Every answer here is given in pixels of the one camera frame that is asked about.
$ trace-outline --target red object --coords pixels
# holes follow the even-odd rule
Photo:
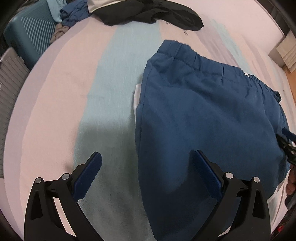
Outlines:
[[[284,229],[284,225],[278,227],[278,232],[280,233]]]

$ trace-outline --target brown cloth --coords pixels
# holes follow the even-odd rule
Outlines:
[[[54,33],[52,38],[50,39],[50,43],[52,44],[54,41],[62,37],[69,30],[68,26],[63,26],[61,23],[58,23],[54,29]]]

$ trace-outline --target human hand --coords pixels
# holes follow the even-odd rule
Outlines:
[[[291,171],[288,178],[288,184],[286,192],[288,195],[292,195],[296,190],[296,167],[291,165]]]

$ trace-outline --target black garment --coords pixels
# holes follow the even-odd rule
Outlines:
[[[197,31],[203,27],[201,18],[191,8],[165,0],[125,0],[93,13],[109,26],[128,21],[154,23],[162,19],[186,30]]]

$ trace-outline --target mattress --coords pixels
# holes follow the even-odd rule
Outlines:
[[[102,168],[79,201],[88,220],[105,240],[155,240],[138,184],[133,95],[147,60],[165,39],[239,67],[277,90],[290,130],[296,132],[296,107],[284,71],[239,33],[200,17],[204,27],[197,32],[162,20],[110,27],[89,17],[45,51],[19,94],[5,142],[6,195],[21,234],[35,178],[58,179],[98,151]],[[269,197],[272,229],[287,211],[286,182]]]

